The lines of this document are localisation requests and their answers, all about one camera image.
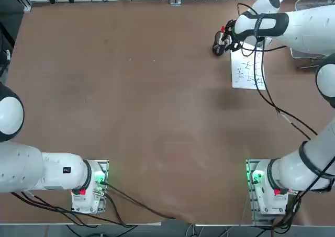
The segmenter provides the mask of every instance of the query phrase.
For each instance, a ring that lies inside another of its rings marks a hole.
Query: white robotic arm
[[[256,14],[249,9],[238,17],[230,33],[236,44],[230,48],[239,49],[242,42],[255,45],[262,39],[272,38],[294,50],[326,56],[316,72],[316,85],[335,108],[335,5],[274,14],[278,0],[267,1],[271,3],[269,10],[254,9]],[[260,161],[252,179],[261,213],[284,214],[288,189],[307,189],[334,156],[335,119],[315,138],[303,142],[298,150],[280,159]],[[335,164],[321,177],[311,190],[333,185]]]
[[[24,122],[19,97],[0,84],[0,193],[27,190],[71,190],[72,208],[81,213],[104,210],[106,181],[102,167],[71,153],[41,153],[9,141]]]

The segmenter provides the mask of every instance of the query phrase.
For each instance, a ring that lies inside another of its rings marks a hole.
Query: white paper
[[[244,43],[246,49],[253,49],[254,46]],[[245,55],[249,55],[251,51],[244,50]],[[231,52],[231,78],[232,87],[241,89],[256,89],[253,74],[254,54],[256,53],[256,80],[258,89],[265,89],[263,77],[261,73],[262,53],[254,52],[250,56],[245,57],[242,50]]]

